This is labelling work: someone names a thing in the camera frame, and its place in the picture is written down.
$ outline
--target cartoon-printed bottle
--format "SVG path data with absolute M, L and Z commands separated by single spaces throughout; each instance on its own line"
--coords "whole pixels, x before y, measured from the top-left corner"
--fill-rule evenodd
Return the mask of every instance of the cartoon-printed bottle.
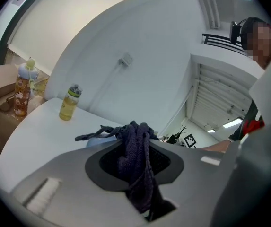
M 29 58 L 27 63 L 21 64 L 18 68 L 14 94 L 14 112 L 16 115 L 24 116 L 27 114 L 30 84 L 37 78 L 38 74 L 35 61 L 32 58 Z

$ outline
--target yellow liquid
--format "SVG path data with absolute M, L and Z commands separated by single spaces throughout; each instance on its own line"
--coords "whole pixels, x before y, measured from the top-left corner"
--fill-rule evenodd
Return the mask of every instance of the yellow liquid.
M 77 102 L 66 97 L 63 101 L 63 104 L 61 105 L 61 110 L 59 114 L 60 118 L 66 121 L 70 120 L 72 118 L 76 105 Z

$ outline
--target white sticker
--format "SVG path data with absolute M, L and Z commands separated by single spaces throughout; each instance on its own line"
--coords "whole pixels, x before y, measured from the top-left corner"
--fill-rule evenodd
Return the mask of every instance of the white sticker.
M 201 161 L 212 164 L 212 165 L 216 165 L 216 166 L 220 164 L 220 160 L 210 158 L 210 157 L 202 157 Z

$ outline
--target metal railing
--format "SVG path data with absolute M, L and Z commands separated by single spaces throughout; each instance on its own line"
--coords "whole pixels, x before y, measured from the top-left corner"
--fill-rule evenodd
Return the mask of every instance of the metal railing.
M 244 56 L 247 56 L 247 53 L 241 47 L 240 42 L 236 42 L 236 44 L 231 44 L 230 39 L 227 37 L 219 36 L 219 35 L 211 35 L 211 34 L 202 34 L 203 38 L 205 37 L 204 44 L 213 45 L 216 47 L 224 48 L 230 51 L 237 52 Z

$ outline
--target white countertop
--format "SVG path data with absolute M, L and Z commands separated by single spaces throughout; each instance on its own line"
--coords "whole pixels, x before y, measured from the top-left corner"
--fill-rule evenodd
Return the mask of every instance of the white countertop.
M 96 132 L 111 122 L 76 108 L 70 121 L 59 118 L 62 100 L 53 98 L 32 111 L 14 130 L 0 156 L 0 188 L 10 192 L 25 177 L 68 151 L 86 147 L 78 135 Z

